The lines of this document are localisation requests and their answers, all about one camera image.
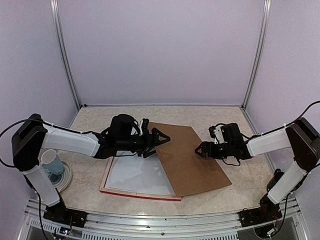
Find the wooden red photo frame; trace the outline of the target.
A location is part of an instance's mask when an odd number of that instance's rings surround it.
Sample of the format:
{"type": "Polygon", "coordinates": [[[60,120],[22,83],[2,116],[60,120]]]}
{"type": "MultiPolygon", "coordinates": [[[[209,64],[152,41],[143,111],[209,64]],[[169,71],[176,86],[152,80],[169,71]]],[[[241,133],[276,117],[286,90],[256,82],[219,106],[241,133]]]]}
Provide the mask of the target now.
{"type": "Polygon", "coordinates": [[[135,199],[147,199],[147,200],[158,200],[158,201],[171,201],[171,202],[180,202],[181,197],[180,196],[168,196],[168,195],[150,195],[150,194],[144,194],[144,193],[132,193],[132,192],[125,192],[120,190],[112,190],[112,189],[105,189],[104,184],[106,183],[107,179],[107,171],[109,170],[109,167],[111,166],[113,158],[117,157],[111,157],[108,159],[108,163],[106,165],[102,182],[100,184],[99,192],[109,195],[115,195],[115,196],[122,196],[122,197],[128,197],[128,198],[135,198],[135,199]]]}

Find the brown backing board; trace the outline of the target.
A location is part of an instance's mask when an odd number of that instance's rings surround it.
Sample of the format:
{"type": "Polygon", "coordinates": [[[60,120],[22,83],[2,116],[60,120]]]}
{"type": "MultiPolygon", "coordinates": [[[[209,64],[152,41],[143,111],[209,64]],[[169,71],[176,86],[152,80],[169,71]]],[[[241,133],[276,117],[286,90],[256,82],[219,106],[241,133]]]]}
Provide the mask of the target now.
{"type": "Polygon", "coordinates": [[[201,158],[195,149],[202,143],[190,126],[150,122],[170,141],[155,148],[177,197],[200,194],[232,185],[223,169],[212,158],[201,158]]]}

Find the white photo paper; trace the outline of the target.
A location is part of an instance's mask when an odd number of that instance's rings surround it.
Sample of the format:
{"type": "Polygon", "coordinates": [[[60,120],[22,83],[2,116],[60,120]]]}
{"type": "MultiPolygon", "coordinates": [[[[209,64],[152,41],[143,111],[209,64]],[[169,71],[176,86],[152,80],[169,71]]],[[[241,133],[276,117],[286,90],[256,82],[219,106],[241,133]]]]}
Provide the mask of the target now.
{"type": "Polygon", "coordinates": [[[114,157],[103,188],[157,196],[176,195],[157,154],[147,158],[114,157]]]}

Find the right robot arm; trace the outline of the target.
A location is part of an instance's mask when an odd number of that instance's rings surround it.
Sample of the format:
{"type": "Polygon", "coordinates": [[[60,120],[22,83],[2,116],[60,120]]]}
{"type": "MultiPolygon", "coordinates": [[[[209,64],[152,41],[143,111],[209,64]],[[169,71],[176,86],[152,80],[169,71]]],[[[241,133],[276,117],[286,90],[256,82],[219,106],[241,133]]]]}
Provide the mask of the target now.
{"type": "Polygon", "coordinates": [[[282,217],[280,202],[296,191],[310,171],[319,166],[320,134],[304,117],[260,135],[245,138],[237,123],[219,123],[209,128],[213,141],[203,141],[194,150],[202,158],[238,162],[260,155],[283,153],[283,163],[275,169],[267,193],[259,207],[239,212],[241,224],[250,226],[282,217]]]}

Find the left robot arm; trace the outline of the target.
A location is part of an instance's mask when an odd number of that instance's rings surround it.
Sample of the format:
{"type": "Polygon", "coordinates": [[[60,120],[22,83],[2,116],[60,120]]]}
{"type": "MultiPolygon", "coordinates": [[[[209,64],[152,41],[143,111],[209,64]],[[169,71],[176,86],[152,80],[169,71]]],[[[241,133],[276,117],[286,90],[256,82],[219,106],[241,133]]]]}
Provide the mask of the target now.
{"type": "Polygon", "coordinates": [[[155,147],[171,140],[155,127],[149,130],[147,118],[138,124],[128,114],[113,117],[110,126],[100,133],[53,125],[36,113],[20,123],[21,127],[11,139],[14,168],[23,173],[29,186],[45,203],[45,219],[75,227],[84,226],[87,213],[66,207],[40,164],[38,156],[41,150],[73,152],[100,160],[116,157],[119,151],[147,158],[155,154],[155,147]]]}

